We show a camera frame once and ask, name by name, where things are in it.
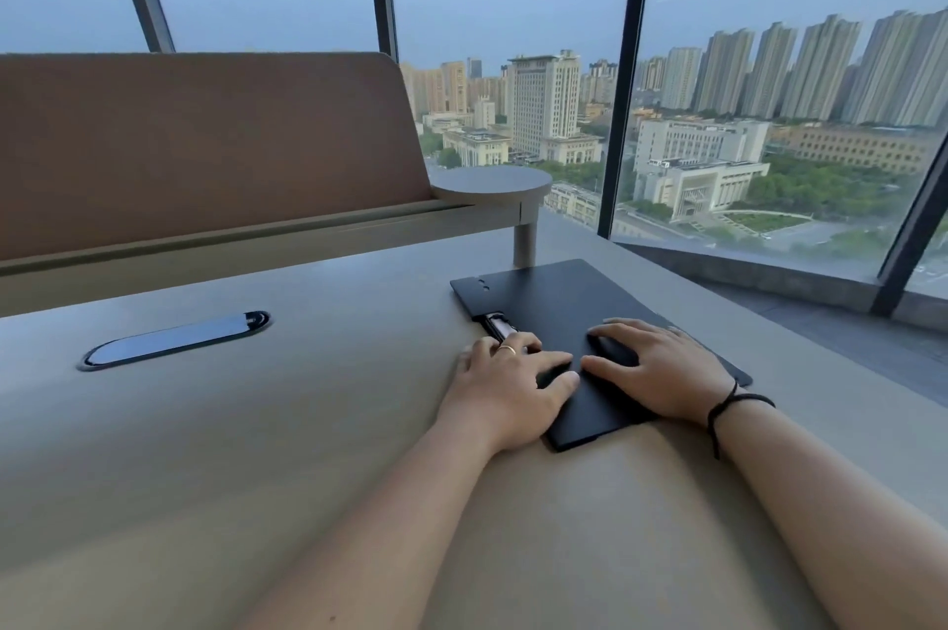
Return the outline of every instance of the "beige desk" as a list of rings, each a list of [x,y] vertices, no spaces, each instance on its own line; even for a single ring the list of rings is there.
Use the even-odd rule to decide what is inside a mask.
[[[480,335],[448,281],[511,230],[0,320],[0,627],[226,628],[433,418]],[[948,411],[546,214],[583,257],[751,372],[778,405],[948,522]],[[267,310],[250,339],[97,373],[133,333]],[[426,627],[828,622],[707,438],[671,423],[497,458]]]

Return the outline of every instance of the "black string bracelet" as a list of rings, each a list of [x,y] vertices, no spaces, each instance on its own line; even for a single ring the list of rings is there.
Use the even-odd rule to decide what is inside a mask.
[[[727,397],[724,400],[711,408],[711,411],[708,413],[708,434],[711,435],[711,447],[714,449],[714,456],[716,460],[720,460],[720,444],[717,442],[717,433],[715,433],[714,430],[714,421],[717,421],[717,417],[727,410],[732,403],[736,403],[739,400],[763,400],[768,405],[776,408],[776,403],[770,400],[767,396],[760,396],[756,393],[741,393],[739,396],[738,379],[734,379],[734,387],[731,388],[731,392],[727,394]]]

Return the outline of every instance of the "tan fabric panel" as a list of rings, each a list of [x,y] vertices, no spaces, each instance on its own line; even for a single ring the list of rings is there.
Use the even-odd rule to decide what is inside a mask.
[[[0,260],[432,198],[381,53],[0,55]]]

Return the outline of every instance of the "forearm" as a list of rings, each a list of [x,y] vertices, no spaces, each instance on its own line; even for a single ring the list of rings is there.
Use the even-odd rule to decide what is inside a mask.
[[[716,430],[841,627],[943,627],[944,528],[762,402],[735,403]]]
[[[463,424],[436,423],[242,630],[417,627],[489,457]]]

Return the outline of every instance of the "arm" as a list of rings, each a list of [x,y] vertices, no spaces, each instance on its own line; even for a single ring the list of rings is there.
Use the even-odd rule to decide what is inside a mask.
[[[480,472],[492,456],[536,440],[579,385],[537,375],[569,353],[536,352],[531,333],[462,354],[438,419],[409,453],[302,558],[242,630],[415,628]]]
[[[591,330],[640,365],[587,356],[583,368],[662,416],[705,427],[734,379],[680,330],[610,319]],[[715,423],[816,595],[842,628],[937,628],[948,618],[948,532],[766,403],[734,403]]]

